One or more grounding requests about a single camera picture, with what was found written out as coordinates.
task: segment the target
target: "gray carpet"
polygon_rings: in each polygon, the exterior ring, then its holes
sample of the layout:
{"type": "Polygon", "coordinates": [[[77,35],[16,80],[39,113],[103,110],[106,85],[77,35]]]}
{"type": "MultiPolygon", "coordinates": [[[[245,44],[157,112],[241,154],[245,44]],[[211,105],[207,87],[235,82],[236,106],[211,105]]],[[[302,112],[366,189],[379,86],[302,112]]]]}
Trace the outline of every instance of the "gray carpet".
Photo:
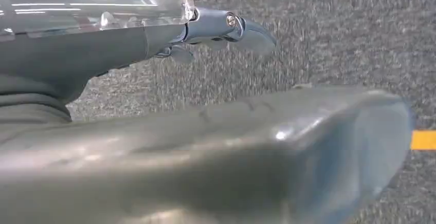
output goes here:
{"type": "MultiPolygon", "coordinates": [[[[197,48],[197,60],[153,60],[93,79],[69,106],[75,119],[139,116],[289,89],[361,84],[407,100],[417,128],[436,128],[436,0],[197,0],[240,11],[280,39],[259,58],[197,48]]],[[[436,223],[436,156],[412,152],[356,223],[436,223]]]]}

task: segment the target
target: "yellow tape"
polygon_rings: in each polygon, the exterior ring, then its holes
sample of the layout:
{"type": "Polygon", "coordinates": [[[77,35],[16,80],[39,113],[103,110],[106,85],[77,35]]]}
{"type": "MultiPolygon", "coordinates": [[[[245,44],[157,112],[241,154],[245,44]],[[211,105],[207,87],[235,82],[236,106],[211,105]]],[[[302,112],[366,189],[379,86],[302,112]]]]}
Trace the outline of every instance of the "yellow tape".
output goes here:
{"type": "Polygon", "coordinates": [[[415,130],[412,150],[436,150],[436,130],[415,130]]]}

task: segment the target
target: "transparent plastic cover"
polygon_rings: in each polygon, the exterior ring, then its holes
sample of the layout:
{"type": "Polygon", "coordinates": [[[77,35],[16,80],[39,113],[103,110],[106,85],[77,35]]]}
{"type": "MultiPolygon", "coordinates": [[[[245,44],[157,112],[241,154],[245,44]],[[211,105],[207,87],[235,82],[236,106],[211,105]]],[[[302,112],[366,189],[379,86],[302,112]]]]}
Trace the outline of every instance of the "transparent plastic cover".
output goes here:
{"type": "Polygon", "coordinates": [[[0,0],[0,41],[184,24],[193,7],[193,0],[0,0]]]}

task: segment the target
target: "gray plastic surface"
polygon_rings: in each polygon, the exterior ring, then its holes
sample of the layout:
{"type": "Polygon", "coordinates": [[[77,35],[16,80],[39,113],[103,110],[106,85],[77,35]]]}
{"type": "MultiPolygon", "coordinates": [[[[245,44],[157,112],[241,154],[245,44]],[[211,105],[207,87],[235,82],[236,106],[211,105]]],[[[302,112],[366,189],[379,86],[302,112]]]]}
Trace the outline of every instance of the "gray plastic surface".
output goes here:
{"type": "Polygon", "coordinates": [[[0,108],[26,110],[0,122],[2,223],[343,223],[413,129],[401,98],[355,87],[72,124],[45,101],[0,108]]]}
{"type": "Polygon", "coordinates": [[[0,43],[0,95],[34,93],[71,102],[90,78],[152,57],[183,28],[128,28],[38,39],[18,35],[0,43]]]}

